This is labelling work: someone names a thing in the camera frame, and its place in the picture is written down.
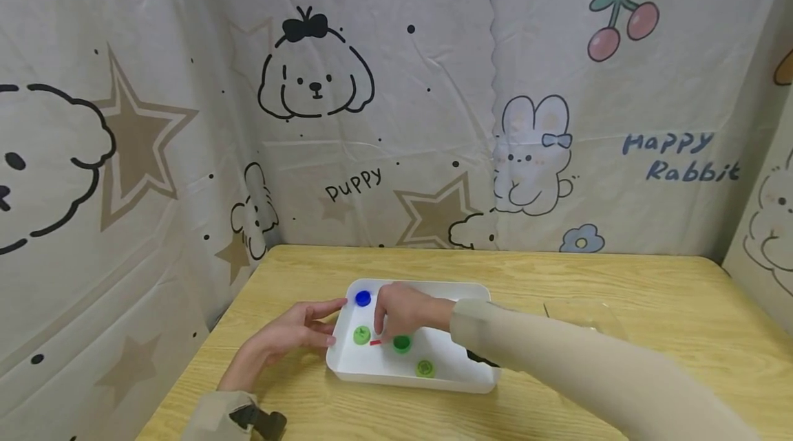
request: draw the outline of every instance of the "blue bottle cap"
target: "blue bottle cap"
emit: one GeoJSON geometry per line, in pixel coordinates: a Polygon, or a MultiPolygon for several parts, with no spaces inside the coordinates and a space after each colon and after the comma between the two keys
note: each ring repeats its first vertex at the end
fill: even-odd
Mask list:
{"type": "Polygon", "coordinates": [[[358,293],[355,294],[355,303],[358,304],[359,307],[366,307],[371,304],[371,302],[372,295],[368,291],[358,291],[358,293]]]}

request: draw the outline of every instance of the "beige sleeve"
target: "beige sleeve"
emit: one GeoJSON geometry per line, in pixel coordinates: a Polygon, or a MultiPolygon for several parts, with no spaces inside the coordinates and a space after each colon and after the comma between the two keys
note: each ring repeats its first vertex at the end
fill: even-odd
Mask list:
{"type": "Polygon", "coordinates": [[[760,439],[663,354],[481,300],[458,301],[450,331],[455,343],[501,367],[531,374],[629,440],[760,439]]]}
{"type": "Polygon", "coordinates": [[[244,391],[214,391],[203,395],[182,432],[182,441],[249,441],[251,429],[242,429],[229,418],[236,409],[256,403],[244,391]]]}

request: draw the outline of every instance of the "white tray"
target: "white tray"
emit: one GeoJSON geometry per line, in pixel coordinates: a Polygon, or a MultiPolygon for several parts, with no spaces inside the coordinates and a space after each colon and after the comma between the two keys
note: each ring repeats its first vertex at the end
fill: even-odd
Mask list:
{"type": "MultiPolygon", "coordinates": [[[[489,393],[496,387],[501,371],[485,363],[468,358],[464,347],[455,344],[447,332],[421,328],[412,336],[412,346],[406,354],[398,354],[391,343],[359,345],[353,341],[356,327],[370,328],[370,341],[379,340],[374,333],[374,307],[382,285],[393,283],[386,279],[359,279],[346,292],[348,304],[339,313],[333,336],[336,343],[328,349],[325,362],[341,380],[356,383],[396,385],[397,387],[444,389],[461,393],[489,393]],[[371,303],[365,307],[355,303],[355,295],[368,290],[371,303]],[[434,377],[418,377],[416,366],[429,360],[434,377]]],[[[433,297],[449,300],[490,300],[490,291],[475,283],[441,283],[441,281],[405,281],[413,288],[433,297]]]]}

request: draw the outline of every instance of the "black object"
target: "black object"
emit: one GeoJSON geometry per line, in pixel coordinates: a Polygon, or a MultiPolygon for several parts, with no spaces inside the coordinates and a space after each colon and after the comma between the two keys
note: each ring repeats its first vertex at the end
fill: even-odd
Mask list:
{"type": "Polygon", "coordinates": [[[481,358],[480,356],[478,356],[477,354],[471,352],[470,350],[465,350],[465,353],[468,354],[468,358],[470,358],[471,360],[474,360],[474,362],[484,362],[484,363],[488,364],[490,367],[497,367],[499,369],[501,368],[501,366],[498,365],[497,363],[490,362],[486,358],[481,358]]]}
{"type": "Polygon", "coordinates": [[[267,413],[253,404],[232,411],[229,418],[242,429],[248,429],[253,425],[253,430],[265,441],[280,440],[286,429],[286,416],[280,411],[267,413]]]}

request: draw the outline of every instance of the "table surface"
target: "table surface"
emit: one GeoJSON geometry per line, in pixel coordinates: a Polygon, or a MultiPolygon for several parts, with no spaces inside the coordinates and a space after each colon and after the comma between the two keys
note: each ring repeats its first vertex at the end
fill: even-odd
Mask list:
{"type": "MultiPolygon", "coordinates": [[[[476,281],[533,314],[558,299],[606,304],[628,341],[676,360],[764,440],[792,439],[793,340],[707,259],[295,245],[262,260],[138,439],[177,440],[247,337],[294,301],[343,296],[359,278],[476,281]]],[[[455,394],[342,382],[306,352],[266,369],[256,393],[287,416],[285,441],[624,439],[511,370],[490,394],[455,394]]]]}

